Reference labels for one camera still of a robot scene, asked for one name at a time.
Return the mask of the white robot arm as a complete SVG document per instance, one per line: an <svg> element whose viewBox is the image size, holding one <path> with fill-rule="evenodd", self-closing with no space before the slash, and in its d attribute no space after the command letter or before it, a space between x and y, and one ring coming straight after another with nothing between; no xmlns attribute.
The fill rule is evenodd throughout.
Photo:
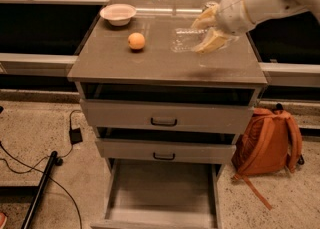
<svg viewBox="0 0 320 229"><path fill-rule="evenodd" d="M193 29L207 29L205 38L193 51L215 51L234 36L245 34L262 22L300 14L305 10L319 19L320 0L221 0L205 9L193 22Z"/></svg>

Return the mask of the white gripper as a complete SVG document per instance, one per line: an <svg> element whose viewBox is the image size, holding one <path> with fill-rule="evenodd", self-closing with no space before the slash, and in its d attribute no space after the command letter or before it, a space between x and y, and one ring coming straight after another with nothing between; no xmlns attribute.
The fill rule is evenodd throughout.
<svg viewBox="0 0 320 229"><path fill-rule="evenodd" d="M240 36L255 27L248 16L245 0L221 0L220 3L206 8L192 23L194 29L206 29L215 26L222 30L210 28L200 44L193 51L200 54L209 53L223 47L230 35Z"/></svg>

